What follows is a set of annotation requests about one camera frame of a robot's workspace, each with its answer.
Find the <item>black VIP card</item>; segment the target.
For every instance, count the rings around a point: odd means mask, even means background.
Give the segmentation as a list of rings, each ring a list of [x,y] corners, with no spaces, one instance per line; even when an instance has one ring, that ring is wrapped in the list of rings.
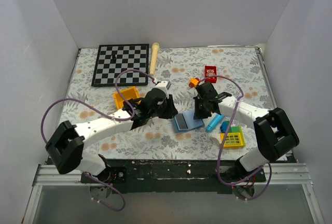
[[[177,129],[179,131],[184,131],[184,130],[188,129],[188,126],[186,124],[186,120],[185,120],[183,114],[176,115],[174,119],[176,122]]]

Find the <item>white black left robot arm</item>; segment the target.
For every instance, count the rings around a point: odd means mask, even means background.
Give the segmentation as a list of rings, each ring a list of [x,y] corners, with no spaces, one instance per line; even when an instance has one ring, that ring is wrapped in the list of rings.
[[[145,125],[149,119],[172,119],[178,113],[173,96],[164,89],[153,88],[138,103],[128,105],[106,118],[72,124],[62,122],[46,144],[46,151],[60,174],[73,170],[91,174],[98,182],[110,178],[110,169],[102,155],[93,155],[86,149],[107,137],[128,132]]]

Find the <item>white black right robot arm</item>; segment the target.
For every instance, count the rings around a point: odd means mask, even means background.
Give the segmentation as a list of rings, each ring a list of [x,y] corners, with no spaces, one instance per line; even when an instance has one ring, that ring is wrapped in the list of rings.
[[[196,91],[195,119],[205,119],[212,113],[234,116],[255,131],[257,147],[235,161],[227,171],[229,176],[249,180],[258,167],[275,162],[299,145],[298,135],[283,109],[268,110],[240,102],[230,93],[217,93],[210,82],[198,85]]]

